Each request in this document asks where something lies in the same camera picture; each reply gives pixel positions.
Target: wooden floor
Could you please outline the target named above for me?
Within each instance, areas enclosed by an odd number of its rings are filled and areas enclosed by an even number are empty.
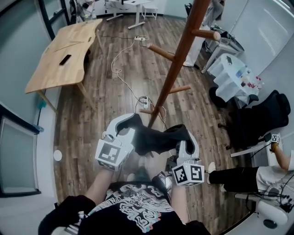
[[[127,26],[132,25],[134,20],[134,16],[128,16],[103,21],[99,34],[104,45],[104,57],[97,42],[91,48],[84,85],[97,106],[97,112],[91,110],[75,86],[62,88],[55,149],[59,149],[63,157],[60,162],[54,163],[59,201],[68,195],[86,192],[99,171],[94,157],[103,131],[113,118],[135,111],[135,97],[117,75],[111,72],[114,57],[123,48],[130,46],[136,35],[148,35],[150,39],[147,42],[175,52],[185,25],[183,20],[158,17],[156,21],[149,18],[143,26],[128,30]],[[200,55],[201,66],[206,63],[206,57],[205,53]],[[169,67],[168,60],[139,46],[136,41],[132,48],[118,57],[113,68],[122,69],[120,76],[132,87],[137,97],[147,95],[155,103]],[[191,84],[192,88],[169,95],[164,105],[167,110],[167,127],[181,123],[186,125],[199,144],[199,155],[206,168],[211,161],[216,163],[217,169],[235,167],[237,163],[229,157],[233,150],[225,149],[229,144],[227,133],[217,127],[218,123],[226,122],[227,111],[217,109],[209,99],[212,78],[207,74],[202,75],[195,68],[183,67],[175,86],[186,84]],[[149,115],[140,116],[147,125]],[[157,118],[153,128],[161,130],[162,127],[162,122]],[[151,177],[164,169],[167,156],[165,153],[160,156],[155,154],[155,158],[148,159],[147,169]],[[138,159],[135,155],[130,157],[122,173],[116,173],[113,181],[125,180],[129,173],[135,172]],[[231,193],[220,192],[219,186],[206,183],[187,187],[187,200],[191,219],[203,222],[211,234],[221,233],[248,213],[244,201],[235,199]]]

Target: wooden table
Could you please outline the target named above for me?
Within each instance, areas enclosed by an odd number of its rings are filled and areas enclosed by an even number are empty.
[[[42,90],[77,84],[89,105],[96,110],[95,104],[85,90],[82,81],[85,73],[84,59],[95,37],[97,37],[103,53],[97,29],[101,22],[102,20],[98,19],[61,28],[43,52],[38,67],[27,84],[25,93],[37,92],[54,112],[57,112]],[[64,65],[60,65],[60,62],[67,55],[71,55],[70,58]]]

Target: white round object on floor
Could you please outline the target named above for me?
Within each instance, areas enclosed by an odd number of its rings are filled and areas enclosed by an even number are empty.
[[[59,150],[55,150],[53,153],[55,161],[60,161],[62,159],[62,153]]]

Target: smartphone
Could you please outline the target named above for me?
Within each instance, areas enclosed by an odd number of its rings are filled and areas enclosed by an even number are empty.
[[[72,55],[66,55],[63,60],[59,63],[59,65],[64,65],[66,63],[66,61],[68,61],[68,59],[71,57]]]
[[[232,60],[231,60],[231,58],[230,57],[226,57],[226,60],[228,61],[228,63],[229,63],[229,65],[231,65],[232,64]]]

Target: white shirt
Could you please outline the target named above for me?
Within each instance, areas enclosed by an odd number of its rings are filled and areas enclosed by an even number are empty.
[[[283,185],[294,174],[294,158],[290,158],[289,171],[280,166],[259,167],[256,174],[257,188],[260,191],[267,191],[272,185]],[[294,189],[294,177],[287,183],[287,186]]]

